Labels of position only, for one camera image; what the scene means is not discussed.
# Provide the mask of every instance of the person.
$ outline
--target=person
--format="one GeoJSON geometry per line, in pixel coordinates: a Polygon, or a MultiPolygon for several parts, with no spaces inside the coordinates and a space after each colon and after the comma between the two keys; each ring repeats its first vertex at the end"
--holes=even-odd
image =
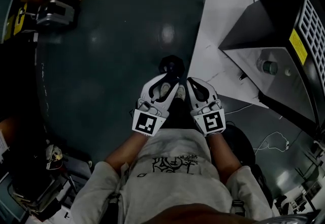
{"type": "MultiPolygon", "coordinates": [[[[169,88],[164,83],[160,96],[169,88]]],[[[103,223],[104,215],[105,223],[135,224],[250,224],[273,216],[250,168],[222,134],[205,139],[196,129],[185,95],[179,85],[170,116],[154,137],[134,132],[97,163],[72,205],[76,224],[103,223]],[[112,194],[118,213],[107,209],[112,194]]]]}

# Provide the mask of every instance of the white cable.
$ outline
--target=white cable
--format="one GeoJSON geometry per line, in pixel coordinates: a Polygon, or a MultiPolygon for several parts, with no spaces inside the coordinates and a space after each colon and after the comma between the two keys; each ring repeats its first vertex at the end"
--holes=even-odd
{"type": "Polygon", "coordinates": [[[243,109],[245,109],[245,108],[248,108],[248,107],[250,107],[250,106],[253,106],[253,104],[250,104],[250,105],[248,105],[248,106],[246,106],[246,107],[243,107],[243,108],[241,108],[241,109],[238,109],[238,110],[235,110],[235,111],[232,111],[232,112],[225,113],[225,115],[236,113],[236,112],[241,111],[241,110],[243,110],[243,109]]]}
{"type": "Polygon", "coordinates": [[[256,152],[255,152],[255,155],[256,155],[257,152],[258,152],[259,150],[264,150],[264,149],[266,149],[266,148],[268,148],[268,149],[277,149],[277,150],[279,150],[280,152],[285,152],[285,151],[287,151],[287,150],[289,149],[289,141],[287,140],[287,138],[285,138],[285,137],[283,136],[282,133],[276,131],[276,132],[273,132],[273,133],[269,134],[268,136],[266,136],[266,137],[263,139],[263,141],[261,142],[261,144],[259,145],[258,148],[253,148],[253,149],[256,150],[256,152]],[[268,142],[267,142],[267,146],[266,146],[266,147],[261,148],[261,146],[266,142],[267,138],[268,138],[269,136],[273,135],[273,134],[280,134],[281,137],[285,139],[285,150],[281,150],[281,149],[279,149],[279,148],[277,148],[277,147],[270,147],[268,142]]]}

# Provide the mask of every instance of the white marble surface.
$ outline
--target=white marble surface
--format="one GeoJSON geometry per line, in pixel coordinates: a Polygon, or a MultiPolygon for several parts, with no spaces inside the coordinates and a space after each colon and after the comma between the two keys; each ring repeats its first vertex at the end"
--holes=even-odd
{"type": "Polygon", "coordinates": [[[209,82],[218,94],[266,107],[258,89],[218,46],[253,0],[205,0],[200,29],[188,77],[209,82]]]}

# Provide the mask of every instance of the dark floor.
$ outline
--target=dark floor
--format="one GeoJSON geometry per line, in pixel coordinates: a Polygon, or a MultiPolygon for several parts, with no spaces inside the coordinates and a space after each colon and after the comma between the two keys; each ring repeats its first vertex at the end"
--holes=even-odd
{"type": "MultiPolygon", "coordinates": [[[[69,146],[88,153],[94,162],[103,160],[131,133],[128,112],[143,84],[158,74],[160,60],[174,54],[188,69],[203,1],[83,0],[75,30],[40,34],[37,71],[47,129],[69,146]]],[[[227,98],[222,101],[226,111],[245,105],[227,98]]],[[[290,141],[299,132],[272,111],[256,106],[227,119],[245,132],[253,146],[273,131],[281,131],[290,141]],[[256,115],[250,114],[253,110],[259,111],[258,118],[250,116],[256,115]]],[[[292,159],[283,163],[287,158],[288,153],[275,154],[274,150],[257,154],[275,195],[282,188],[277,178],[294,171],[292,159]],[[270,156],[282,161],[270,161],[270,156]]]]}

